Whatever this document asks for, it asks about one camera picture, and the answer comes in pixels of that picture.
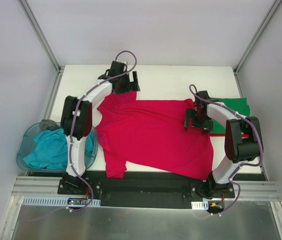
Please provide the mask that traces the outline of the magenta t shirt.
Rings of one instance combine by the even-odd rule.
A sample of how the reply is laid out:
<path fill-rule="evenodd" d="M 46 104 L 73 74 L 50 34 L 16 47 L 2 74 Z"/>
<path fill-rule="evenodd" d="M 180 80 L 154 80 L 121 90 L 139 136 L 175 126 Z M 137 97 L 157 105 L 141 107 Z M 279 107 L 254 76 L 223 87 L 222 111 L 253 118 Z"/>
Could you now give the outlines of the magenta t shirt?
<path fill-rule="evenodd" d="M 184 128 L 193 100 L 137 100 L 135 92 L 111 94 L 98 106 L 97 125 L 106 175 L 122 178 L 126 162 L 205 180 L 212 171 L 210 135 Z"/>

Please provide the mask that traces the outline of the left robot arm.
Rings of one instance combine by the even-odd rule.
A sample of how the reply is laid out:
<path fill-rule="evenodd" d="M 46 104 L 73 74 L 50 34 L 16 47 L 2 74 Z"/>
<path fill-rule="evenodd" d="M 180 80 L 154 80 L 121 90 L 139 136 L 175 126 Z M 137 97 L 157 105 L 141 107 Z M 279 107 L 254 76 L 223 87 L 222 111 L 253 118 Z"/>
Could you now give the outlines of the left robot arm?
<path fill-rule="evenodd" d="M 85 144 L 92 129 L 92 110 L 106 96 L 116 93 L 140 91 L 138 75 L 133 66 L 127 69 L 127 63 L 114 60 L 109 69 L 100 75 L 95 85 L 81 97 L 65 98 L 61 127 L 68 145 L 68 165 L 66 175 L 73 177 L 69 189 L 77 195 L 86 190 L 86 182 L 80 177 L 85 173 Z"/>

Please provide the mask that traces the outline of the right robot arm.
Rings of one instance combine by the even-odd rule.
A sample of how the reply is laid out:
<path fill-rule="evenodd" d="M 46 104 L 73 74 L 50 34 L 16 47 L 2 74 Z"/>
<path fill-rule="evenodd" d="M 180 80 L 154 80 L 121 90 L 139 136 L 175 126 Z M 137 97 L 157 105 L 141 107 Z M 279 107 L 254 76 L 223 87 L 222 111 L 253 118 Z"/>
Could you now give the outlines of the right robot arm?
<path fill-rule="evenodd" d="M 213 121 L 225 128 L 225 156 L 206 179 L 206 192 L 215 198 L 223 193 L 223 185 L 230 183 L 243 166 L 258 167 L 262 163 L 263 143 L 259 120 L 240 114 L 221 101 L 212 100 L 207 91 L 192 94 L 195 101 L 193 108 L 186 110 L 184 128 L 194 127 L 211 133 Z"/>

